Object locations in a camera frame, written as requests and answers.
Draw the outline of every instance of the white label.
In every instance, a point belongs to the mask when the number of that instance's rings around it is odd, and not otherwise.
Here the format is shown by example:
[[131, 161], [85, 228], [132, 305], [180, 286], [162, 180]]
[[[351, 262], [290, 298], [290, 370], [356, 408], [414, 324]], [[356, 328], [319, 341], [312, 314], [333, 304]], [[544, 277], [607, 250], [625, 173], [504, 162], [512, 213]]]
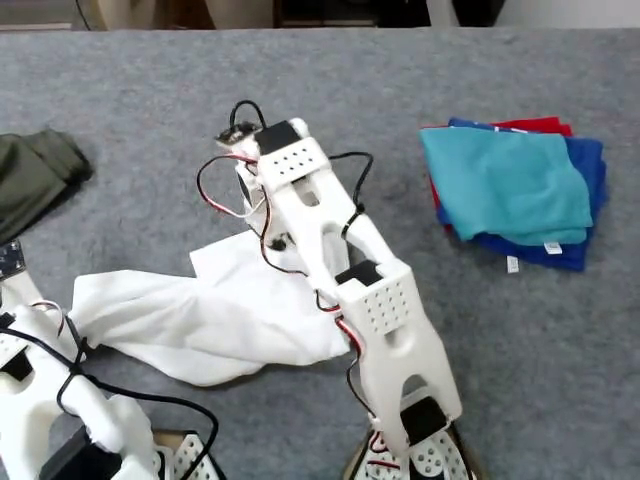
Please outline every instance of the white label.
[[518, 273], [520, 264], [517, 257], [507, 257], [507, 273]]
[[544, 244], [544, 249], [549, 255], [561, 255], [562, 247], [558, 242], [549, 242]]

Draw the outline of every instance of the blue towel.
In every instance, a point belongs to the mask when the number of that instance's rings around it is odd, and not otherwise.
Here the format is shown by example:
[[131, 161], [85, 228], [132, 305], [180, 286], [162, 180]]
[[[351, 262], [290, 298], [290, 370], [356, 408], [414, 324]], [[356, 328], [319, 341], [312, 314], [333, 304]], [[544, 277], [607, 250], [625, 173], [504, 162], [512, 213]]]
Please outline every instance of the blue towel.
[[[486, 130], [494, 130], [492, 125], [480, 124], [452, 118], [449, 121], [452, 126], [467, 126]], [[501, 128], [502, 131], [513, 131]], [[605, 177], [607, 167], [602, 160], [603, 145], [598, 140], [589, 138], [566, 137], [567, 151], [573, 166], [584, 177], [589, 189], [591, 216], [595, 223], [600, 208], [607, 200]], [[437, 212], [438, 220], [442, 224], [450, 224], [449, 217], [442, 206]], [[516, 245], [498, 235], [479, 234], [472, 242], [482, 245], [489, 250], [518, 257], [529, 263], [544, 265], [547, 267], [564, 268], [581, 272], [585, 269], [587, 247], [593, 234], [593, 228], [587, 229], [587, 238], [584, 242], [575, 245], [562, 245], [562, 254], [549, 255], [544, 247], [527, 247]]]
[[589, 191], [564, 137], [484, 129], [421, 131], [429, 171], [462, 240], [480, 233], [519, 245], [581, 243], [593, 225]]

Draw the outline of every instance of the dark green fabric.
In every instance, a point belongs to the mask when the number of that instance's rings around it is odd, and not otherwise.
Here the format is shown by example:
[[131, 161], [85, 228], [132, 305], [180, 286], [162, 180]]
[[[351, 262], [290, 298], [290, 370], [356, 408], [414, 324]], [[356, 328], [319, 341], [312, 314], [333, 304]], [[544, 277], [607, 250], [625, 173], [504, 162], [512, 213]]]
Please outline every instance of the dark green fabric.
[[68, 135], [0, 135], [0, 243], [18, 236], [91, 176]]

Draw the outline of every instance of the gray felt surface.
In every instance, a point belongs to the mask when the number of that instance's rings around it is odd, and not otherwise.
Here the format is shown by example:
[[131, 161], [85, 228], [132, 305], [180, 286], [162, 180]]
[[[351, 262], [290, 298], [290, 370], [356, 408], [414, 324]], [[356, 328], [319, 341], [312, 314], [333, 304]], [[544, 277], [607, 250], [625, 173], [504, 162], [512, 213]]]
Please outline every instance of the gray felt surface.
[[[463, 435], [494, 479], [640, 477], [640, 31], [317, 30], [0, 36], [0, 131], [73, 134], [97, 173], [24, 235], [31, 271], [69, 307], [80, 274], [192, 275], [187, 253], [244, 229], [199, 199], [194, 174], [233, 103], [307, 120], [328, 152], [367, 149], [363, 197], [415, 269], [463, 398]], [[588, 270], [525, 265], [450, 241], [436, 223], [417, 130], [451, 115], [560, 115], [604, 141], [611, 200]], [[357, 161], [336, 165], [348, 184]], [[237, 199], [234, 178], [213, 185]], [[222, 422], [231, 479], [335, 479], [367, 425], [349, 358], [270, 367], [194, 389], [111, 351], [92, 370], [182, 395]], [[156, 426], [206, 428], [145, 405]], [[54, 440], [69, 431], [62, 425]]]

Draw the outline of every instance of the white towel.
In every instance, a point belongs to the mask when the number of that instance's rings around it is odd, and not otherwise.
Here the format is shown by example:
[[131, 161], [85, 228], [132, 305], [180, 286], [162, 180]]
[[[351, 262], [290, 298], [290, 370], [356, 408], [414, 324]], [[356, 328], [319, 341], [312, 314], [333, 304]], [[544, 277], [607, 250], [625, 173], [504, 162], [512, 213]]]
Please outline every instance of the white towel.
[[[296, 267], [295, 256], [269, 253]], [[80, 276], [69, 316], [90, 345], [199, 386], [267, 363], [309, 365], [348, 351], [306, 280], [269, 267], [253, 232], [191, 252], [191, 260], [197, 278], [131, 270]]]

